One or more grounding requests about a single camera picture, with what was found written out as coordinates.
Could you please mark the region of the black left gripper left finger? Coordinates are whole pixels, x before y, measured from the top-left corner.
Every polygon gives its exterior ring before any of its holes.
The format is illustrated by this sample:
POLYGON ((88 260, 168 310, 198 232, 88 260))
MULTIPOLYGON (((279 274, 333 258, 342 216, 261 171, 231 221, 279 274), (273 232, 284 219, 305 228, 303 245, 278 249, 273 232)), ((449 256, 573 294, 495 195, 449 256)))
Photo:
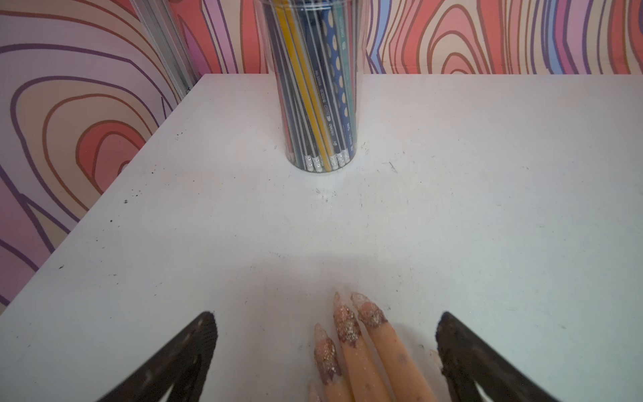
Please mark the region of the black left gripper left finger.
POLYGON ((200 313, 101 400, 198 401, 218 337, 214 313, 200 313))

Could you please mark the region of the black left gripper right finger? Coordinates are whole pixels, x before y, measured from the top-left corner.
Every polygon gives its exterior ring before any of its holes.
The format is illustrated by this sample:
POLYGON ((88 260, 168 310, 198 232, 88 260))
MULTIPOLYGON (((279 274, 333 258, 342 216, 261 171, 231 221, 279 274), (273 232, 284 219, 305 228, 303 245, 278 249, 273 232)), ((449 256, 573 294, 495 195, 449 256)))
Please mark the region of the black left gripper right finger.
POLYGON ((449 312, 441 315, 435 339, 441 372, 453 401, 554 401, 449 312))

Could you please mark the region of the mannequin hand with glitter nails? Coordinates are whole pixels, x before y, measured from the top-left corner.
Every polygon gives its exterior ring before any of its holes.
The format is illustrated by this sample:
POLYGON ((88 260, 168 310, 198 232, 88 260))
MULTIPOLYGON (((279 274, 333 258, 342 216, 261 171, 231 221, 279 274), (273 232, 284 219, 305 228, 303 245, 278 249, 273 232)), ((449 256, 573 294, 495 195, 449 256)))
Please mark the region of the mannequin hand with glitter nails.
POLYGON ((350 303, 333 296, 333 322, 339 344, 322 325, 313 329, 313 358, 323 393, 308 387, 310 401, 436 401, 383 310, 362 293, 350 303))

